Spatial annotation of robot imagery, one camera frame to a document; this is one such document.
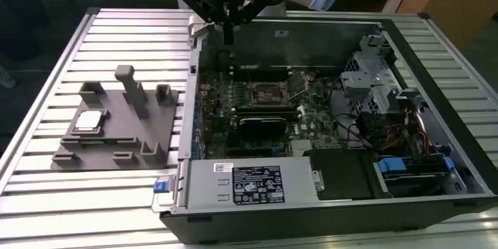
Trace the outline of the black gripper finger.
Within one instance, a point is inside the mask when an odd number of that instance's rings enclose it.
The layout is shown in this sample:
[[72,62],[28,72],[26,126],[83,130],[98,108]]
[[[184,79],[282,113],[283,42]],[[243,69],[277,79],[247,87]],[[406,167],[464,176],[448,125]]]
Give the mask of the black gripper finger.
[[197,15],[207,22],[222,28],[225,45],[231,44],[231,22],[221,0],[183,0]]
[[234,44],[234,29],[242,24],[247,24],[262,11],[262,0],[250,1],[246,5],[237,3],[229,6],[229,44]]

